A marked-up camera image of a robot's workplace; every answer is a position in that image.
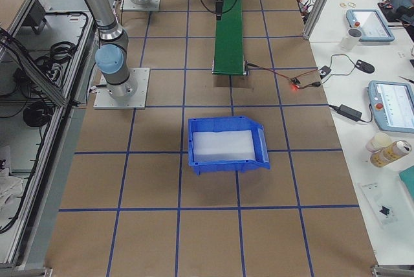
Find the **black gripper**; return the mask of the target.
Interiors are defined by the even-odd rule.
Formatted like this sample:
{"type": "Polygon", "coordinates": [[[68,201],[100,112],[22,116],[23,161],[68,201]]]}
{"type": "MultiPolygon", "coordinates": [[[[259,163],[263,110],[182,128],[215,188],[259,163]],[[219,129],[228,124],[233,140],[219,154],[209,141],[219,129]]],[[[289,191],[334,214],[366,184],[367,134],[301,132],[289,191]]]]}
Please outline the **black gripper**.
{"type": "Polygon", "coordinates": [[[222,19],[224,0],[215,0],[215,16],[216,20],[222,19]]]}

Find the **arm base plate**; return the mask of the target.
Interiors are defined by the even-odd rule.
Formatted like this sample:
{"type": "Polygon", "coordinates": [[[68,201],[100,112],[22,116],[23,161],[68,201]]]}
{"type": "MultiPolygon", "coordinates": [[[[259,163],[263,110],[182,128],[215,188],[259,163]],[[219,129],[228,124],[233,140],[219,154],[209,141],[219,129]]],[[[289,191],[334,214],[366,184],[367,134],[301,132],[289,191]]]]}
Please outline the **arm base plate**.
{"type": "Polygon", "coordinates": [[[95,109],[145,109],[150,68],[130,68],[129,79],[121,85],[107,84],[100,78],[94,101],[95,109]]]}
{"type": "Polygon", "coordinates": [[[124,12],[158,12],[160,0],[122,0],[120,9],[124,12]]]}

